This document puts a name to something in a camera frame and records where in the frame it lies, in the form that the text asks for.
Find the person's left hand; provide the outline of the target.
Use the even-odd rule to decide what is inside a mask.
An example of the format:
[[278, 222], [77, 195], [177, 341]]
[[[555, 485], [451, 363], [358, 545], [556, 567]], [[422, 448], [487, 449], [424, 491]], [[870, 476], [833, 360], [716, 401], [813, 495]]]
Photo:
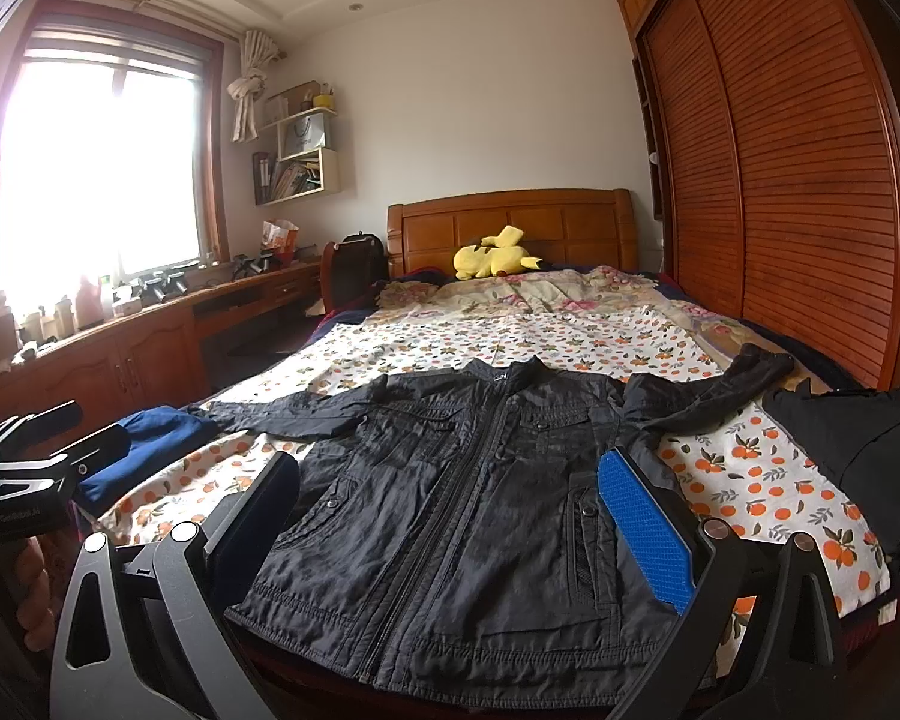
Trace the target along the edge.
[[25, 635], [23, 643], [30, 652], [45, 652], [55, 639], [55, 615], [50, 595], [50, 577], [38, 539], [29, 538], [17, 551], [14, 562], [16, 582], [23, 588], [17, 603], [17, 621]]

